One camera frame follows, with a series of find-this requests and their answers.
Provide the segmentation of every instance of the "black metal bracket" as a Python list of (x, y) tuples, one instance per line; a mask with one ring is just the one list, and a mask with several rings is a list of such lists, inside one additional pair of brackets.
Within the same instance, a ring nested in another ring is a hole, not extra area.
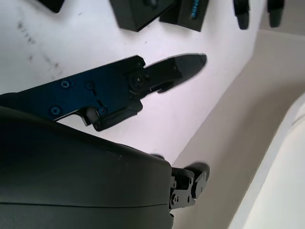
[(210, 168), (205, 163), (172, 168), (170, 209), (194, 205), (205, 189), (209, 175)]
[(19, 93), (0, 96), (0, 106), (49, 120), (79, 115), (97, 131), (107, 129), (142, 110), (140, 99), (164, 92), (197, 74), (206, 55), (172, 57), (144, 68), (134, 56)]
[(247, 30), (250, 23), (249, 0), (233, 0), (234, 12), (241, 30)]
[(281, 24), (285, 0), (268, 0), (269, 23), (271, 28), (279, 27)]

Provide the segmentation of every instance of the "black clip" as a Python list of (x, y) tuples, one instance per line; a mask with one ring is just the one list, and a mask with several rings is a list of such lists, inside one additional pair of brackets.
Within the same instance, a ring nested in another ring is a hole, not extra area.
[(241, 30), (247, 30), (250, 23), (249, 0), (234, 0), (234, 12)]
[(268, 0), (269, 23), (271, 28), (279, 27), (284, 11), (285, 0)]

